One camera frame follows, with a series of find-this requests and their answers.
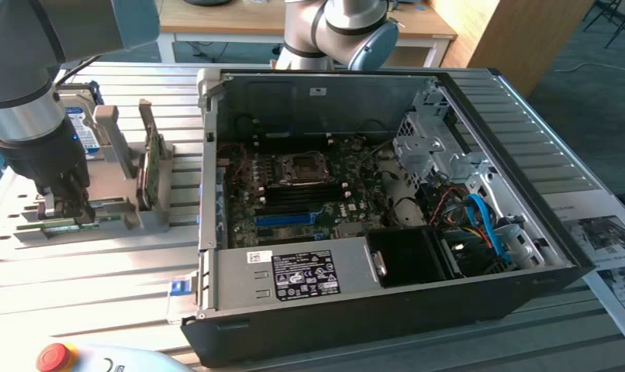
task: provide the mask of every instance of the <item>slotted aluminum surface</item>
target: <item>slotted aluminum surface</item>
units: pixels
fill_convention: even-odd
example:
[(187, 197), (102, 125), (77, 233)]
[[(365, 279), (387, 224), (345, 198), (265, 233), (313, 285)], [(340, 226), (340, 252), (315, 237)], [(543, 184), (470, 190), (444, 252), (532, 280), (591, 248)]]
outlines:
[[(203, 66), (98, 63), (74, 78), (76, 82), (96, 80), (101, 84), (105, 103), (120, 106), (118, 125), (130, 142), (144, 139), (137, 101), (146, 98), (153, 103), (158, 131), (175, 143), (173, 227), (167, 235), (152, 239), (0, 252), (0, 332), (9, 327), (66, 337), (73, 343), (158, 350), (193, 370), (204, 370), (177, 326), (164, 319), (168, 281), (195, 270), (197, 264), (196, 226), (191, 225), (197, 211), (201, 155), (195, 74)], [(483, 115), (499, 137), (539, 132), (516, 112), (499, 111), (508, 109), (512, 101), (486, 71), (452, 74), (470, 100), (488, 110)], [(527, 150), (540, 142), (524, 144), (512, 137), (506, 146), (532, 158), (518, 158), (528, 161), (527, 172), (544, 174), (547, 163), (571, 166), (567, 158), (566, 163), (554, 160), (558, 148), (547, 146), (544, 153)], [(566, 178), (560, 173), (554, 181), (536, 181), (535, 185), (556, 182), (555, 188), (563, 191), (567, 187), (594, 187), (578, 174)], [(10, 197), (4, 194), (12, 182), (9, 173), (0, 184), (0, 200)], [(496, 322), (224, 370), (271, 367), (307, 371), (625, 370), (625, 339), (587, 287), (576, 283), (563, 292), (532, 300)]]

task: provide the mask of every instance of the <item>barcode label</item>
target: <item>barcode label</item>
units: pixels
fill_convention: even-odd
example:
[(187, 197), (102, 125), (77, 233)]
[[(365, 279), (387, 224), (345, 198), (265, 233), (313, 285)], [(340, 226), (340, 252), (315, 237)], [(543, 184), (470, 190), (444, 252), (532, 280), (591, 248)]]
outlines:
[(271, 262), (271, 256), (273, 252), (271, 250), (260, 250), (257, 252), (248, 252), (245, 257), (248, 264), (261, 264), (263, 262)]

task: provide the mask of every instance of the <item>power supply label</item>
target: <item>power supply label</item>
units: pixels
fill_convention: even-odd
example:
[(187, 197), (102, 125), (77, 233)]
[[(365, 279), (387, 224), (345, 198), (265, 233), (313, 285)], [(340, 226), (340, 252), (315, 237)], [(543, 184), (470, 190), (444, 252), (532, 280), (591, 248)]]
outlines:
[(329, 250), (272, 256), (271, 264), (277, 300), (289, 301), (340, 293)]

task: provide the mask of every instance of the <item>white sticker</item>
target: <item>white sticker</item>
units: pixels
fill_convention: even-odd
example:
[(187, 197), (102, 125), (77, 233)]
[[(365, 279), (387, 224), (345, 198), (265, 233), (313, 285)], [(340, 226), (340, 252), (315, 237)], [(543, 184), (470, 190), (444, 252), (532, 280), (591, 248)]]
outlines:
[(76, 129), (77, 138), (85, 149), (85, 154), (93, 154), (98, 152), (98, 141), (96, 140), (94, 132), (84, 124), (85, 110), (80, 107), (66, 107), (68, 118)]
[(272, 255), (273, 255), (273, 251), (259, 250), (256, 252), (248, 252), (245, 254), (245, 258), (248, 260), (248, 264), (261, 264), (263, 262), (271, 262)]
[(331, 281), (328, 283), (319, 283), (316, 284), (319, 286), (319, 289), (320, 288), (335, 288), (337, 286), (337, 282), (336, 281)]
[(309, 96), (311, 97), (320, 96), (320, 95), (325, 95), (325, 88), (311, 88), (309, 89)]

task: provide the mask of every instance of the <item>red button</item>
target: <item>red button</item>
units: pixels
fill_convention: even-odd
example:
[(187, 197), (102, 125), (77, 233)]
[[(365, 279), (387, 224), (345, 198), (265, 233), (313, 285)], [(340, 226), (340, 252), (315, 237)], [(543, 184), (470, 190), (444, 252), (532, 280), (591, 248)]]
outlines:
[(70, 359), (70, 350), (60, 343), (52, 343), (41, 350), (36, 360), (36, 369), (40, 372), (57, 372), (66, 366)]

